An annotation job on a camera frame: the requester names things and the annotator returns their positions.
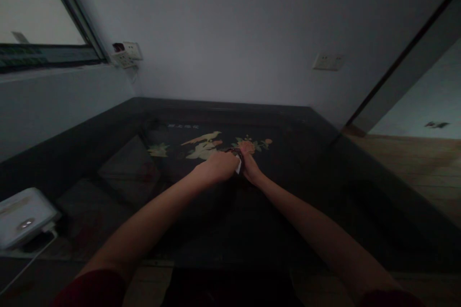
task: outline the wall socket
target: wall socket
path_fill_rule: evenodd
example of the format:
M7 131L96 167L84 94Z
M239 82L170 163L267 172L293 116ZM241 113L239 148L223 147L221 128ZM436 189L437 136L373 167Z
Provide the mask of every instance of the wall socket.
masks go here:
M141 50L136 42L124 42L123 46L125 51L128 52L130 57L134 60L142 60L143 56L141 55Z
M130 55L126 50L121 51L119 53L114 53L111 55L112 59L117 62L117 64L126 69L129 67L136 66L136 63L131 59Z
M435 122L431 121L428 122L424 127L429 127L429 128L444 128L445 126L448 126L450 123L449 122Z
M315 59L312 68L314 70L339 71L343 65L343 54L320 53L317 54L317 58Z

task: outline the forearm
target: forearm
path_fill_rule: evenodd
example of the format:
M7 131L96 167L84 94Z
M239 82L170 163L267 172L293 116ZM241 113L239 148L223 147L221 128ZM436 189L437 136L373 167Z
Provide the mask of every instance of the forearm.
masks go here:
M399 288L381 264L328 216L267 177L256 185L343 280L356 302L367 291Z
M212 181L194 170L151 200L117 229L79 273L109 268L129 281L138 262L154 247L181 211Z

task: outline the painted bird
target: painted bird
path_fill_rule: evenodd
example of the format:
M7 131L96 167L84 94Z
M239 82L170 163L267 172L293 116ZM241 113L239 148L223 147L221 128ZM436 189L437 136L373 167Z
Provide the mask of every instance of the painted bird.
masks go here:
M219 132L219 131L214 131L213 133L204 134L203 136L200 136L198 138L192 139L191 141L185 142L184 144L181 144L181 146L185 145L185 144L194 144L196 142L201 142L203 140L206 140L207 142L210 142L213 139L215 139L218 136L218 134L220 134L220 133L221 132Z

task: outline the painted flower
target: painted flower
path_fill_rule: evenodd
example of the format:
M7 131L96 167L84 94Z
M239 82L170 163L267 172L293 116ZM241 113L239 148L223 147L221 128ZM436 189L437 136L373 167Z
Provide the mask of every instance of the painted flower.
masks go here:
M255 153L255 145L250 141L241 141L238 143L240 150L248 152L250 154Z

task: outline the wooden floor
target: wooden floor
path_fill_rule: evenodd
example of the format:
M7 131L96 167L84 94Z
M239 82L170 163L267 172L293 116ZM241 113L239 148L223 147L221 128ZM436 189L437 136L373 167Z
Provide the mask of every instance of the wooden floor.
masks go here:
M170 283L172 268L141 267L125 296L123 307L158 307ZM393 274L401 286L419 297L426 307L461 306L461 279L454 276ZM341 283L332 275L292 273L293 286L305 306L352 307Z
M376 160L400 176L461 227L461 141L401 137L348 136ZM171 268L141 267L126 294L124 306L160 306L170 283ZM402 287L427 307L461 306L461 277L394 273ZM340 280L331 275L292 274L305 306L350 307Z
M461 140L347 136L461 227Z

